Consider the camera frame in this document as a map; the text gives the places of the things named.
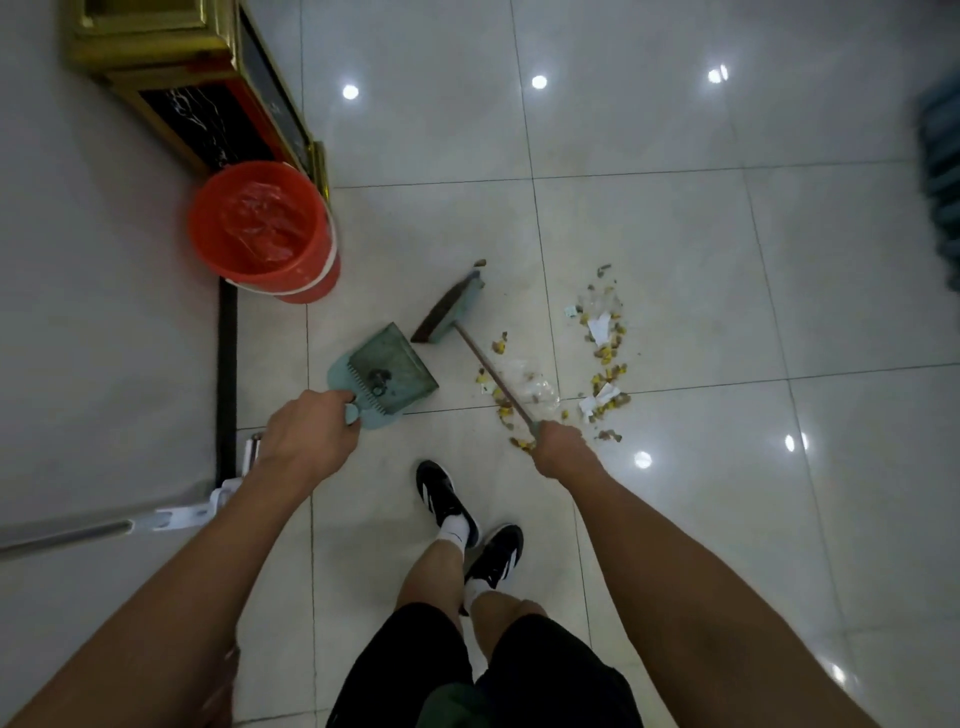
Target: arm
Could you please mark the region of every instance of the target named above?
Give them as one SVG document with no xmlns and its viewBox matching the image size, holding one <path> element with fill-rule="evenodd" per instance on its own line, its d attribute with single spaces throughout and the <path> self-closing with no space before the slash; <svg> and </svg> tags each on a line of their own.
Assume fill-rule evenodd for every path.
<svg viewBox="0 0 960 728">
<path fill-rule="evenodd" d="M 267 425 L 224 510 L 81 647 L 9 728 L 192 725 L 276 537 L 356 447 L 349 392 L 306 391 Z"/>
<path fill-rule="evenodd" d="M 604 471 L 580 430 L 543 423 L 533 457 L 573 496 L 627 637 L 681 728 L 876 728 L 770 605 Z"/>
</svg>

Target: broom handle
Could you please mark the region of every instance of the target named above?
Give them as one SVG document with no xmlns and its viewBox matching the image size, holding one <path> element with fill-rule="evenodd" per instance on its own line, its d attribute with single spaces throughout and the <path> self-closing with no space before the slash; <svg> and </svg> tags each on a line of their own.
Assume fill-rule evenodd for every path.
<svg viewBox="0 0 960 728">
<path fill-rule="evenodd" d="M 530 428 L 531 434 L 536 438 L 538 431 L 538 423 L 530 416 L 530 413 L 523 407 L 522 404 L 514 397 L 514 393 L 510 391 L 503 379 L 500 378 L 500 375 L 493 368 L 493 364 L 490 363 L 490 360 L 480 351 L 480 348 L 476 345 L 476 342 L 470 337 L 470 335 L 464 331 L 464 328 L 460 326 L 460 323 L 457 321 L 453 322 L 453 327 L 457 329 L 457 332 L 463 337 L 464 341 L 467 343 L 467 346 L 470 347 L 470 350 L 476 355 L 480 360 L 480 363 L 483 364 L 484 369 L 487 371 L 493 381 L 496 382 L 496 386 L 500 388 L 500 391 L 507 396 L 507 399 L 510 400 L 510 404 L 514 406 L 514 409 L 519 413 L 520 417 L 523 418 L 523 422 L 527 424 Z"/>
</svg>

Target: person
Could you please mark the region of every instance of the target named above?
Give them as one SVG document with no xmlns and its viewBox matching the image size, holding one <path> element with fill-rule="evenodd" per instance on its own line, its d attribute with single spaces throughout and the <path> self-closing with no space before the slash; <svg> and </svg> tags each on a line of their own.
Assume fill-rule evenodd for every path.
<svg viewBox="0 0 960 728">
<path fill-rule="evenodd" d="M 237 620 L 294 510 L 357 446 L 349 392 L 306 391 L 271 418 L 236 495 L 18 713 L 11 728 L 197 725 Z M 543 423 L 533 464 L 580 509 L 630 642 L 681 728 L 876 728 L 740 577 L 611 478 L 576 427 Z M 396 610 L 358 657 L 327 725 L 639 726 L 623 677 L 502 591 L 523 553 L 515 524 L 480 524 L 436 463 L 416 487 L 440 528 Z M 461 608 L 490 667 L 473 684 Z"/>
</svg>

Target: green dustpan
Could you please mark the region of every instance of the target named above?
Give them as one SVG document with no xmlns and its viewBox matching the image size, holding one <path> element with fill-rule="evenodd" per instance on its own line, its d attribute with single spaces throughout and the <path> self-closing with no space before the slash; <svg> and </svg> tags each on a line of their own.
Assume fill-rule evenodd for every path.
<svg viewBox="0 0 960 728">
<path fill-rule="evenodd" d="M 403 409 L 440 388 L 396 324 L 337 359 L 327 370 L 326 384 L 356 395 L 347 424 L 360 417 L 365 429 L 395 422 Z"/>
</svg>

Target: white sock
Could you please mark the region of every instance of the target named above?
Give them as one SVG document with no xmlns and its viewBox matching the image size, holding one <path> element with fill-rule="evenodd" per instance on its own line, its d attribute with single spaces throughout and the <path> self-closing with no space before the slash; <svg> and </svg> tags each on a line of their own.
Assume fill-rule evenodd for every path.
<svg viewBox="0 0 960 728">
<path fill-rule="evenodd" d="M 463 553 L 467 550 L 467 539 L 470 537 L 470 522 L 465 516 L 447 516 L 440 525 L 437 540 L 450 541 Z"/>
<path fill-rule="evenodd" d="M 468 582 L 464 584 L 464 609 L 467 610 L 467 614 L 470 613 L 470 608 L 479 595 L 491 591 L 493 591 L 493 589 L 485 579 L 468 580 Z"/>
</svg>

